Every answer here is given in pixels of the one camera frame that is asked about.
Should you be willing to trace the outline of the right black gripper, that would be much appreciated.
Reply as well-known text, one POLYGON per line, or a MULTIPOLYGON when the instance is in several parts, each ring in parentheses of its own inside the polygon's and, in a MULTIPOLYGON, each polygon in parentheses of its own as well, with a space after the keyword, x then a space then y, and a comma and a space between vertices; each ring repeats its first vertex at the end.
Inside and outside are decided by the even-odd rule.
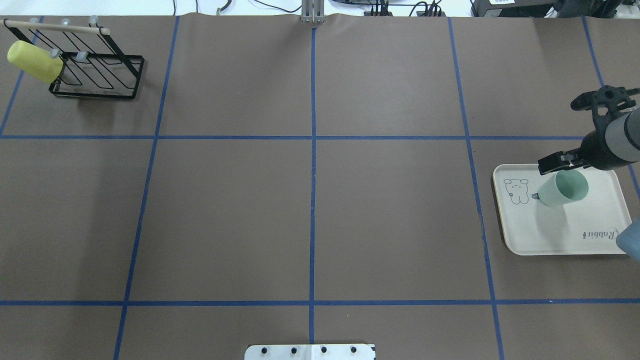
POLYGON ((599 132, 592 131, 583 137, 580 153, 578 150, 554 152, 538 159, 537 164, 539 175, 544 176, 579 167, 610 171, 626 166, 626 161, 610 150, 599 132))

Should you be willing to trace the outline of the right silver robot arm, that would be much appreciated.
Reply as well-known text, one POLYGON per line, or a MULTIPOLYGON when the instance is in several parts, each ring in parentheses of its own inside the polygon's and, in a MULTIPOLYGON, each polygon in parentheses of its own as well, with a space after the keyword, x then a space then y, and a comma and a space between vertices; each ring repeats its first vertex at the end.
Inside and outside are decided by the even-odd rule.
POLYGON ((544 205, 557 207, 587 196, 588 183, 580 168, 612 171, 639 162, 639 112, 626 112, 614 120, 602 117, 601 121, 583 137, 579 148, 538 160, 540 175, 552 175, 537 193, 544 205))

